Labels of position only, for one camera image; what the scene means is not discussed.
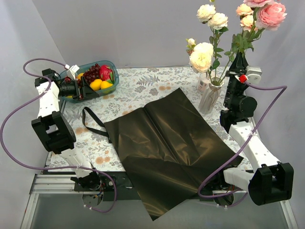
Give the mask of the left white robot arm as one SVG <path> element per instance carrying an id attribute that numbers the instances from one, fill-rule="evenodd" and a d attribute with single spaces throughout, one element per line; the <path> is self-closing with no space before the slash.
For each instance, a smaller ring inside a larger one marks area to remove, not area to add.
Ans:
<path id="1" fill-rule="evenodd" d="M 96 191 L 102 182 L 97 172 L 91 171 L 93 165 L 76 150 L 76 135 L 60 110 L 59 97 L 82 98 L 78 83 L 61 83 L 60 76 L 52 69 L 42 71 L 42 78 L 35 80 L 35 87 L 42 97 L 38 117 L 31 125 L 48 152 L 53 152 L 72 166 L 76 177 L 72 178 L 82 188 Z"/>

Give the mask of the black paper cone wrapper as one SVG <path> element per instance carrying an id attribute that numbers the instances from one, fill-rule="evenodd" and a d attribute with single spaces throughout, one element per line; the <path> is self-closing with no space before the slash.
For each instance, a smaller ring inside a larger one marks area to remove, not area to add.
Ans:
<path id="1" fill-rule="evenodd" d="M 195 196 L 226 161 L 242 157 L 215 133 L 181 89 L 105 123 L 152 220 Z"/>

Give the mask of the pink double rose stem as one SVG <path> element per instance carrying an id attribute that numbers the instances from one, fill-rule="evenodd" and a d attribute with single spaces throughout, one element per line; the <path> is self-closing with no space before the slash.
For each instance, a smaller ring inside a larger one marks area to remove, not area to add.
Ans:
<path id="1" fill-rule="evenodd" d="M 259 35 L 256 35 L 254 41 L 259 40 L 264 31 L 276 31 L 287 16 L 286 7 L 279 0 L 246 1 L 248 6 L 253 8 L 256 7 L 254 11 L 254 21 Z"/>

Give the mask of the peach rose stem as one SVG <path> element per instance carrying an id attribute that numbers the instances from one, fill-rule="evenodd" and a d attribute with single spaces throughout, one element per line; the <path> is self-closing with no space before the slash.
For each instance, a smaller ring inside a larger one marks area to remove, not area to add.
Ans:
<path id="1" fill-rule="evenodd" d="M 233 67 L 233 69 L 238 68 L 238 60 L 241 61 L 240 66 L 246 67 L 248 63 L 245 60 L 245 51 L 247 49 L 254 51 L 252 42 L 256 39 L 256 35 L 258 34 L 254 21 L 254 11 L 256 7 L 250 7 L 246 3 L 247 1 L 244 1 L 244 3 L 236 9 L 236 14 L 240 17 L 242 31 L 238 34 L 234 34 L 232 37 L 231 49 L 225 53 L 229 60 L 224 67 L 222 76 L 229 64 L 231 64 L 230 67 Z"/>

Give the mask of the white rose stem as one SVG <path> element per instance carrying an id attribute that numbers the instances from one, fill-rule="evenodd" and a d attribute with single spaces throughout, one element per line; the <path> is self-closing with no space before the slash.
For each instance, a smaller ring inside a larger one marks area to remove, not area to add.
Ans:
<path id="1" fill-rule="evenodd" d="M 195 39 L 186 39 L 189 55 L 189 65 L 195 73 L 206 73 L 208 79 L 212 81 L 212 73 L 216 74 L 216 69 L 220 65 L 219 58 L 214 56 L 214 46 L 211 43 L 195 43 Z"/>

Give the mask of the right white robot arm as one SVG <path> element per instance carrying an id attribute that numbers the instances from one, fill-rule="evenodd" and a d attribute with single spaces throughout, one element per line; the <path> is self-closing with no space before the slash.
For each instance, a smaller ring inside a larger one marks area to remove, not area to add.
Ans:
<path id="1" fill-rule="evenodd" d="M 246 191 L 258 206 L 289 200 L 292 196 L 294 169 L 290 163 L 282 163 L 263 144 L 249 119 L 257 108 L 257 101 L 244 94 L 248 87 L 257 89 L 262 71 L 249 66 L 245 54 L 238 52 L 226 76 L 229 78 L 220 124 L 238 143 L 248 158 L 253 172 L 236 167 L 225 169 L 218 175 L 216 185 L 228 189 L 234 185 Z"/>

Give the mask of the cream bud flower stem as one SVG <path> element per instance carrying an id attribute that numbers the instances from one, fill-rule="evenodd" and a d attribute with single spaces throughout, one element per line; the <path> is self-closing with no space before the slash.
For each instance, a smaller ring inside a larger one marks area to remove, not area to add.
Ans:
<path id="1" fill-rule="evenodd" d="M 200 6 L 197 10 L 196 17 L 200 23 L 207 24 L 212 32 L 212 36 L 209 38 L 209 42 L 213 46 L 212 65 L 210 67 L 209 77 L 214 85 L 219 86 L 222 83 L 222 79 L 221 77 L 219 79 L 212 79 L 212 71 L 214 71 L 216 77 L 217 68 L 220 66 L 219 59 L 222 57 L 220 53 L 224 51 L 218 45 L 223 33 L 228 31 L 228 17 L 224 13 L 216 11 L 214 0 L 210 0 L 209 4 Z"/>

